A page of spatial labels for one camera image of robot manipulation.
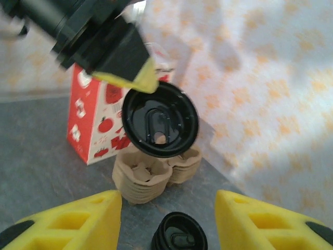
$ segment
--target red and white box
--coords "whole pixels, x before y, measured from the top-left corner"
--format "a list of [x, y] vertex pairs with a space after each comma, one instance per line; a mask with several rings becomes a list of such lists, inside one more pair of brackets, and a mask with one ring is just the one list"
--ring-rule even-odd
[[[157, 48], [154, 55], [167, 58]], [[172, 61], [157, 63], [159, 79], [171, 81], [174, 66]], [[86, 164], [111, 157], [130, 145], [121, 121], [122, 104], [128, 91], [96, 80], [74, 65], [67, 140]]]

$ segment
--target gray table surface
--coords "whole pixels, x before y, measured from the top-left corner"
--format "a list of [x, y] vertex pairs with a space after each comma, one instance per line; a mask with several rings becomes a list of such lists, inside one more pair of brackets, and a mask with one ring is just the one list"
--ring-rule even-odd
[[[68, 103], [51, 98], [0, 104], [0, 231], [25, 216], [115, 189], [114, 157], [87, 167], [67, 143]], [[152, 202], [123, 201], [118, 249], [149, 249], [157, 226], [172, 211], [194, 217], [209, 249], [220, 249], [214, 219], [219, 189], [238, 192], [203, 160], [192, 180], [167, 188]]]

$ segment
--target gray countertop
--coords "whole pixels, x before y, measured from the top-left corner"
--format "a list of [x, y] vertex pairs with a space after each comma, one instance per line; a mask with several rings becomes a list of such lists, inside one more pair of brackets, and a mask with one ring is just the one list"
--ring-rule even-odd
[[[0, 231], [17, 220], [115, 189], [114, 157], [87, 167], [66, 141], [67, 98], [0, 104]], [[207, 161], [192, 180], [173, 185], [152, 202], [123, 201], [118, 249], [149, 249], [163, 217], [182, 211], [203, 227], [209, 249], [220, 249], [214, 219], [219, 189], [238, 192]]]

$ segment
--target black coffee cup lid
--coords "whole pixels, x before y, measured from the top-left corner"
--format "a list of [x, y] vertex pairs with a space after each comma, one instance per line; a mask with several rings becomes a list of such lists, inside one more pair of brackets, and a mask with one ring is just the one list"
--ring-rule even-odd
[[[169, 158], [187, 151], [199, 131], [199, 118], [192, 101], [176, 86], [160, 81], [152, 94], [130, 90], [122, 108], [124, 130], [144, 153]], [[165, 136], [165, 143], [157, 138]]]
[[182, 212], [164, 217], [151, 241], [151, 250], [207, 250], [206, 235], [199, 223]]

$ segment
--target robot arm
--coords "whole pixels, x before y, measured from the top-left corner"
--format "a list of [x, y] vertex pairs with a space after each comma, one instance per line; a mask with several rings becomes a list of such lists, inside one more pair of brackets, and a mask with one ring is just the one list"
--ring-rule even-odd
[[56, 42], [52, 51], [64, 69], [76, 63], [115, 85], [136, 87], [144, 79], [156, 85], [152, 60], [136, 26], [120, 15], [130, 2], [0, 0], [0, 5], [8, 16], [32, 21], [51, 36]]

